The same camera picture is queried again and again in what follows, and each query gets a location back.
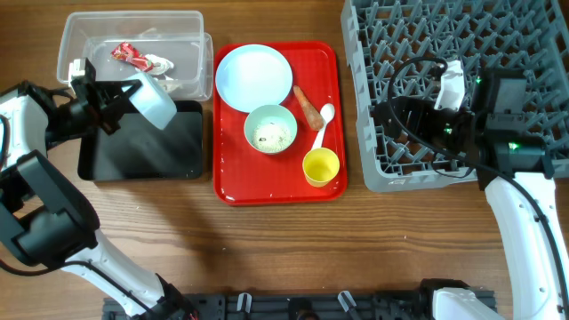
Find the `small light blue bowl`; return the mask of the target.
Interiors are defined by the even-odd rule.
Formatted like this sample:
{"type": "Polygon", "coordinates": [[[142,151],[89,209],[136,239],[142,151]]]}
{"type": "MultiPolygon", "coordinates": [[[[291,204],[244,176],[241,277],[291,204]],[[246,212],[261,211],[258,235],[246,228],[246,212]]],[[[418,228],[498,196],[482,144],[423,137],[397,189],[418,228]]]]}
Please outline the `small light blue bowl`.
{"type": "Polygon", "coordinates": [[[163,130],[177,113],[174,101],[158,81],[146,73],[137,73],[125,79],[130,80],[139,80],[141,87],[129,101],[151,124],[163,130]]]}

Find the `yellow plastic cup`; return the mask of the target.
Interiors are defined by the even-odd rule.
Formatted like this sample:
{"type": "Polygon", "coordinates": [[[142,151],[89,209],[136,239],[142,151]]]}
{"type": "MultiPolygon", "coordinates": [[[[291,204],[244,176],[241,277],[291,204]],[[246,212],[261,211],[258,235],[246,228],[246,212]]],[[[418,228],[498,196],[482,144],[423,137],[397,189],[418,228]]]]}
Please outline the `yellow plastic cup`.
{"type": "Polygon", "coordinates": [[[308,184],[316,188],[332,181],[340,167],[338,156],[329,148],[311,149],[302,161],[302,170],[308,184]]]}

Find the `green bowl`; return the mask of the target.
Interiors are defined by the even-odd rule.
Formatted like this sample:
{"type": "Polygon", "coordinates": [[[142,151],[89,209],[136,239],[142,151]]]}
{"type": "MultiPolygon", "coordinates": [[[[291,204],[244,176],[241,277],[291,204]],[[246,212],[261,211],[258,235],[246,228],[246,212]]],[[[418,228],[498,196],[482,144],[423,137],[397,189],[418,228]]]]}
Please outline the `green bowl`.
{"type": "Polygon", "coordinates": [[[288,149],[298,132],[293,113],[280,105],[265,105],[252,111],[244,121],[244,136],[250,146],[266,155],[288,149]]]}

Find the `white rice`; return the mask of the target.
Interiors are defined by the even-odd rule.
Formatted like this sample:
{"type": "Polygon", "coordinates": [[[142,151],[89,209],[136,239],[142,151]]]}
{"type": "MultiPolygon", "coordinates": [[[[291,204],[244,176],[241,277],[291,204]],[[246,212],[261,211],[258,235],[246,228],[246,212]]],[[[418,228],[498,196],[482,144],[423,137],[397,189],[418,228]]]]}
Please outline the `white rice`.
{"type": "Polygon", "coordinates": [[[252,144],[263,153],[278,153],[288,148],[293,136],[285,124],[265,123],[258,125],[252,135],[252,144]]]}

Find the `orange carrot piece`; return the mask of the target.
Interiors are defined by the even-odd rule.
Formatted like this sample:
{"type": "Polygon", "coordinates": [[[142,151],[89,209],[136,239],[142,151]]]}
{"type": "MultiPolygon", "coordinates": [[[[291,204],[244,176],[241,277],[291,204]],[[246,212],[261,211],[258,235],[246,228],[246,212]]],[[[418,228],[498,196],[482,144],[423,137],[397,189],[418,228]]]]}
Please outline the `orange carrot piece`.
{"type": "Polygon", "coordinates": [[[309,127],[313,131],[319,131],[324,127],[325,121],[312,103],[308,100],[302,89],[295,85],[293,87],[294,96],[300,103],[301,109],[308,122],[309,127]]]}

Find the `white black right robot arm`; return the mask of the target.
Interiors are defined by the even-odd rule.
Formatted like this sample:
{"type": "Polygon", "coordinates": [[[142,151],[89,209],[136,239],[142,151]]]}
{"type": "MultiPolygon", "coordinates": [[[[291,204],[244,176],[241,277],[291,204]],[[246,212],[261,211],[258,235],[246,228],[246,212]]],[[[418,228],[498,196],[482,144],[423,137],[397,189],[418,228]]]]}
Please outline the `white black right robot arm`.
{"type": "Polygon", "coordinates": [[[526,78],[520,69],[486,68],[474,82],[471,107],[461,110],[465,80],[458,62],[431,60],[441,84],[435,100],[396,93],[375,107],[386,134],[430,148],[477,173],[501,234],[516,319],[568,317],[568,252],[556,210],[551,149],[525,127],[526,78]]]}

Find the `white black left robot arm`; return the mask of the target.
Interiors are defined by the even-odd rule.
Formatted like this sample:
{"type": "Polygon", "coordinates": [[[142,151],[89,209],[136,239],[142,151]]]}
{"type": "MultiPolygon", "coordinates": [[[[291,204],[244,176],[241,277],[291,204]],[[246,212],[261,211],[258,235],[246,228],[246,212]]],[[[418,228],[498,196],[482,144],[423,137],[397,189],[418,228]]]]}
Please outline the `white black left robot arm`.
{"type": "Polygon", "coordinates": [[[198,309],[173,284],[108,240],[90,202],[47,158],[50,148],[92,130],[115,133],[132,110],[159,130],[177,113],[152,76],[99,81],[86,58],[72,62],[66,88],[23,81],[1,93],[1,242],[29,269],[1,268],[16,276],[80,276],[131,319],[197,319],[198,309]]]}

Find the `red snack wrapper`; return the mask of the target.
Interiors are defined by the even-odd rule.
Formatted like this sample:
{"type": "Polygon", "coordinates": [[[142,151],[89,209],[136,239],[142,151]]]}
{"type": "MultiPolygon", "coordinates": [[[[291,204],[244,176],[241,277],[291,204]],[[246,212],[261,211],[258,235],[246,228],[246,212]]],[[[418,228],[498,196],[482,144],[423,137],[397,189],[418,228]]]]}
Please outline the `red snack wrapper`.
{"type": "Polygon", "coordinates": [[[115,60],[129,63],[141,72],[148,72],[154,67],[151,60],[143,56],[138,49],[128,42],[120,43],[111,52],[111,56],[115,60]]]}

